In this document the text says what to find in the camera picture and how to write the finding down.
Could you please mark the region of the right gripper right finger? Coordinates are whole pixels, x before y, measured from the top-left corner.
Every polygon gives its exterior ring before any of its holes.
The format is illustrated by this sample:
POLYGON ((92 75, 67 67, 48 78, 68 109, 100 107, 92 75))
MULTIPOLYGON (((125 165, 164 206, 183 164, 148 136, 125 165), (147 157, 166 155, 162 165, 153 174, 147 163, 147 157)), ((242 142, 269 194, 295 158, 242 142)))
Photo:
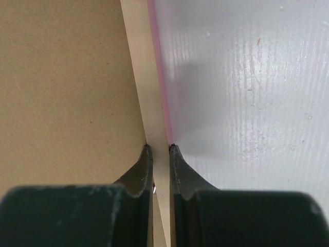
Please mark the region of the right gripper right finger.
POLYGON ((172 246, 328 246, 328 223, 307 194, 220 190, 170 147, 172 246))

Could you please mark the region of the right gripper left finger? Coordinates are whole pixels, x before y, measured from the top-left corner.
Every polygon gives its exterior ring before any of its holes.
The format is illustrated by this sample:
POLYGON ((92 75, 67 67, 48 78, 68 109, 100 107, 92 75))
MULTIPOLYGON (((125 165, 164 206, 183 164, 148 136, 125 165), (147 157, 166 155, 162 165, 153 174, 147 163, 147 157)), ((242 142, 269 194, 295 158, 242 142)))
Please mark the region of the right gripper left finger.
POLYGON ((112 184, 19 186, 1 199, 1 246, 152 246, 150 146, 112 184))

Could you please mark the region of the pink picture frame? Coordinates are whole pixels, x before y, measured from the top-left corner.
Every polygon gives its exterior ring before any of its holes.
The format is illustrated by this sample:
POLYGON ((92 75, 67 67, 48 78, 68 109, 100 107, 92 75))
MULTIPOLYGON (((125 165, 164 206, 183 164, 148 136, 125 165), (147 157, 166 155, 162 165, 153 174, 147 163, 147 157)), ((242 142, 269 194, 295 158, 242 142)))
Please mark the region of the pink picture frame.
POLYGON ((153 153, 153 178, 164 239, 171 246, 168 104, 154 1, 121 1, 127 40, 147 144, 153 153))

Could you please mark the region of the brown cardboard backing board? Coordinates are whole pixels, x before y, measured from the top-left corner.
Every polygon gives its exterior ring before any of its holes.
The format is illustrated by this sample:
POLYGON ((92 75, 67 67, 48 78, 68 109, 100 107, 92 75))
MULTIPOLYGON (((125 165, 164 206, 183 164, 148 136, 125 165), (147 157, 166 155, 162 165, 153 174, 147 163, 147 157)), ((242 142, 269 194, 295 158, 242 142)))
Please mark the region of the brown cardboard backing board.
POLYGON ((145 135, 119 1, 1 1, 1 194, 107 184, 145 135))

